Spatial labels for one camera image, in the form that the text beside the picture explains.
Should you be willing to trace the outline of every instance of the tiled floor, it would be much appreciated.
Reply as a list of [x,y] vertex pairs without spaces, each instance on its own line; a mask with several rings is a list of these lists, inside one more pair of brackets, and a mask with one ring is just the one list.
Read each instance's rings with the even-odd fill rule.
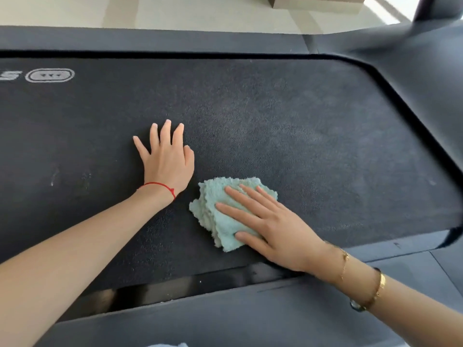
[[358,11],[272,9],[268,0],[0,0],[0,25],[287,34],[335,33],[409,21],[418,0],[366,0]]

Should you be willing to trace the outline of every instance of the left hand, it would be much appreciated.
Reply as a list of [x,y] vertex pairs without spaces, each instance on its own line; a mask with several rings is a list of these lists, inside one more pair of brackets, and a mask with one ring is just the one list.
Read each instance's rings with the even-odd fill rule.
[[151,154],[137,136],[133,137],[136,149],[144,166],[144,182],[158,182],[174,189],[175,195],[187,188],[194,171],[194,152],[183,146],[184,125],[179,124],[170,141],[171,121],[168,119],[161,129],[160,139],[157,124],[150,130]]

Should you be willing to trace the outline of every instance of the black running belt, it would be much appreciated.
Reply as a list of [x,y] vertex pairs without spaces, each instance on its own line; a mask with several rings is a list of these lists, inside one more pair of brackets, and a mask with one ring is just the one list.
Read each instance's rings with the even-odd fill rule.
[[0,261],[129,197],[132,142],[185,124],[188,189],[91,289],[261,260],[223,253],[188,211],[198,182],[259,177],[324,239],[354,246],[460,225],[461,190],[362,69],[336,60],[0,59]]

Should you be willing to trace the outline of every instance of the forearm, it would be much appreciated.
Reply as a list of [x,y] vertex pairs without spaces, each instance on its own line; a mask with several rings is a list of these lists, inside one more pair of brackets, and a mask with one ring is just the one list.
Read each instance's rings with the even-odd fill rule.
[[171,200],[162,187],[145,186],[125,201],[1,264],[0,344],[33,345]]
[[[339,252],[334,257],[337,273],[344,265]],[[336,280],[335,286],[365,304],[376,293],[379,279],[375,269],[350,257],[343,279]],[[463,315],[390,277],[369,311],[413,347],[463,346]]]

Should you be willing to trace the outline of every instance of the hand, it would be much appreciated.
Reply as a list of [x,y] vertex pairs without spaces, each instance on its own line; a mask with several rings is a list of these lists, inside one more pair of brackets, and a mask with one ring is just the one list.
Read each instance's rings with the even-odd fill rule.
[[282,267],[323,277],[325,257],[332,246],[262,188],[257,187],[256,191],[244,185],[240,187],[247,196],[229,186],[225,192],[252,214],[221,203],[217,203],[216,208],[254,229],[265,240],[244,231],[236,233],[235,238]]
[[183,146],[183,124],[174,131],[170,142],[171,121],[168,119],[161,129],[161,141],[157,135],[157,124],[150,130],[151,154],[137,136],[133,137],[136,149],[144,166],[144,183],[157,182],[174,189],[177,196],[187,188],[194,171],[194,153]]

